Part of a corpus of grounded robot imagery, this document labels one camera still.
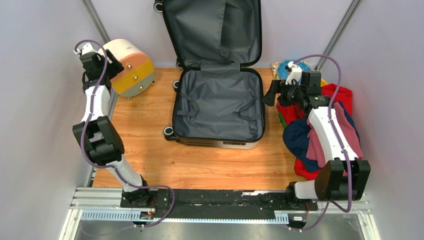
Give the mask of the cream mini drawer cabinet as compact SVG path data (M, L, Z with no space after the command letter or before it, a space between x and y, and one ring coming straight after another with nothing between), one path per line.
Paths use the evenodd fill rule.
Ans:
M155 67L150 57L129 40L117 38L103 45L122 64L123 71L111 79L114 91L132 98L150 87L155 80Z

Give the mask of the navy blue garment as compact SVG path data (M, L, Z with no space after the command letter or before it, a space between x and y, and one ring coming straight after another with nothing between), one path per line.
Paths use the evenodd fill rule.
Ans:
M335 103L335 113L349 146L361 159L364 154L361 149L359 133L351 115L341 101ZM318 149L321 147L320 141L315 130L309 126L306 117L288 124L282 134L282 139L287 149L296 157L296 162L300 164L299 167L295 167L296 170L311 174L319 173L325 165L325 156L323 150Z

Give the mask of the astronaut print suitcase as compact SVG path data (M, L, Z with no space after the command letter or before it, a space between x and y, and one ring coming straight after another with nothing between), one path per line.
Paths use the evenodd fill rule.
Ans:
M259 0L157 0L176 65L167 141L253 149L266 130L264 86L253 69L262 55Z

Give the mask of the red garment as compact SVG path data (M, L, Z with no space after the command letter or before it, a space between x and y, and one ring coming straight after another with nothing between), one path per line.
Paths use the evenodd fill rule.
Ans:
M335 102L342 102L350 116L353 114L353 92L341 86L336 93ZM281 113L285 119L288 130L283 132L283 142L287 149L296 157L294 172L296 175L304 177L306 180L314 180L321 171L317 163L306 158L309 146L308 133L311 128L308 126L304 112L297 106L276 106L277 112Z

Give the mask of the pink ribbed garment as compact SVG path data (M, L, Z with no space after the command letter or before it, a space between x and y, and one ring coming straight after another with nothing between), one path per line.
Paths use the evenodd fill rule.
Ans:
M364 154L360 145L360 137L355 127L354 121L350 116L349 112L345 109L342 102L338 101L334 104L335 115L341 131L346 138L349 146L355 152L357 157L361 159ZM321 146L319 137L314 127L310 124L309 120L306 120L307 125L311 128L308 137L308 148L306 152L306 158L311 160L314 164L317 164L319 168L325 166L325 154Z

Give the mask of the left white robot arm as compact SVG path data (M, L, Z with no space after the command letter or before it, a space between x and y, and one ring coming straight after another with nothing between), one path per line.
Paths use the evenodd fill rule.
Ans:
M124 70L110 50L82 50L84 68L82 89L86 96L85 113L72 132L85 160L97 169L107 169L122 185L121 206L149 207L153 194L147 182L126 160L123 141L108 117L111 79Z

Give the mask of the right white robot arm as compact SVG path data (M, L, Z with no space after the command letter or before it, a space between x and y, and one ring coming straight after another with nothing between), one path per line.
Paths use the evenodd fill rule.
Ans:
M325 165L314 180L291 182L286 188L286 205L299 209L305 200L359 201L364 193L371 167L352 149L340 127L344 112L337 114L333 100L322 94L321 73L301 71L286 80L273 80L262 101L273 106L298 105L306 123L315 130L323 150Z

